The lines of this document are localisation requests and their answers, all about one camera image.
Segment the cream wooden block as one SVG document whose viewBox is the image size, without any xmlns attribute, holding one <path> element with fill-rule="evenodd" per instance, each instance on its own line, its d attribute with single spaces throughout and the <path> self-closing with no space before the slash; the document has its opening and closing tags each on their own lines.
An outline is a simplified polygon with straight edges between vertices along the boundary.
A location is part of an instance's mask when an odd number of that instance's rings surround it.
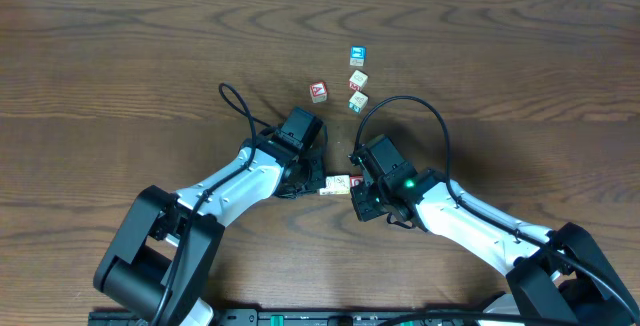
<svg viewBox="0 0 640 326">
<path fill-rule="evenodd" d="M 336 175 L 332 177 L 332 191 L 334 194 L 349 194 L 351 189 L 349 175 Z"/>
</svg>

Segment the red U wooden block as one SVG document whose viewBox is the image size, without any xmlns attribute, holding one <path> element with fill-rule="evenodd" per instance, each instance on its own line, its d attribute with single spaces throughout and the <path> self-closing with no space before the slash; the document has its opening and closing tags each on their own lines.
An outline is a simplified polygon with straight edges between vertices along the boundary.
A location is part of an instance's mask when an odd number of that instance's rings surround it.
<svg viewBox="0 0 640 326">
<path fill-rule="evenodd" d="M 350 177 L 350 186 L 356 187 L 364 181 L 363 176 L 351 176 Z"/>
</svg>

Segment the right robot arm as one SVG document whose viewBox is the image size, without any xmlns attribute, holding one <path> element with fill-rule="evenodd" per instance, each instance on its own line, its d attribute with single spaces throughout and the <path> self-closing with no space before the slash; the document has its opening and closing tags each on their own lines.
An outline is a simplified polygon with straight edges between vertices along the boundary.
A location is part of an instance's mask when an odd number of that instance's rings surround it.
<svg viewBox="0 0 640 326">
<path fill-rule="evenodd" d="M 517 219 L 441 172 L 416 171 L 385 135 L 356 146 L 350 160 L 364 175 L 351 192 L 359 221 L 385 216 L 462 246 L 506 278 L 510 291 L 493 305 L 523 324 L 638 322 L 637 303 L 584 228 L 552 230 Z"/>
</svg>

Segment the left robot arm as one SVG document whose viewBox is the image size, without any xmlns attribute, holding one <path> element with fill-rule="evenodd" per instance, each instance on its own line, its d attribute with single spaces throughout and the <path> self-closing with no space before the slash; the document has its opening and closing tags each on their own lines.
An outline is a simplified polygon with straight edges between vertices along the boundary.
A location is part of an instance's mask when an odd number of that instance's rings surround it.
<svg viewBox="0 0 640 326">
<path fill-rule="evenodd" d="M 325 185 L 326 129 L 294 108 L 285 122 L 254 132 L 237 156 L 205 180 L 174 193 L 139 193 L 96 269 L 94 287 L 149 325 L 208 325 L 200 295 L 225 229 L 272 196 L 296 198 Z"/>
</svg>

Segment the cream block with yellow side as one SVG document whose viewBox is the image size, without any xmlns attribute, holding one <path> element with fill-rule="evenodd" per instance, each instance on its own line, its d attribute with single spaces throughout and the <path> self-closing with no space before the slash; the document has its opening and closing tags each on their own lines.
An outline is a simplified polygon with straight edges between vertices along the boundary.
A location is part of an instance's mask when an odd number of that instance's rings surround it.
<svg viewBox="0 0 640 326">
<path fill-rule="evenodd" d="M 331 194 L 334 193 L 334 177 L 333 176 L 327 176 L 326 177 L 325 186 L 323 188 L 319 189 L 318 193 L 321 196 L 331 195 Z"/>
</svg>

